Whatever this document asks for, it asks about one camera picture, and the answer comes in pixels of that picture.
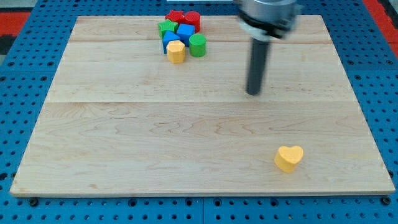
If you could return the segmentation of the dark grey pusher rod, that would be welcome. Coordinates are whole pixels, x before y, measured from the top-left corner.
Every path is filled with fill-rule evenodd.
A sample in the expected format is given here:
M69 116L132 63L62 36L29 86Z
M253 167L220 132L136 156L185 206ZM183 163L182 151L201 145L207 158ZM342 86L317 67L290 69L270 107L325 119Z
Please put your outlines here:
M248 76L246 80L246 93L249 95L258 95L261 92L268 51L268 41L252 40Z

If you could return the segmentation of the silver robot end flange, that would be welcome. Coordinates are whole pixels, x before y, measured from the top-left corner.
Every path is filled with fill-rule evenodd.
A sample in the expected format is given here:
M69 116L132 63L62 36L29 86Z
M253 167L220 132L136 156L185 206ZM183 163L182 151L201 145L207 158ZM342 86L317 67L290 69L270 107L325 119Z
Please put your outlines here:
M296 0L234 0L238 24L252 38L263 42L271 37L283 39L291 32L301 14Z

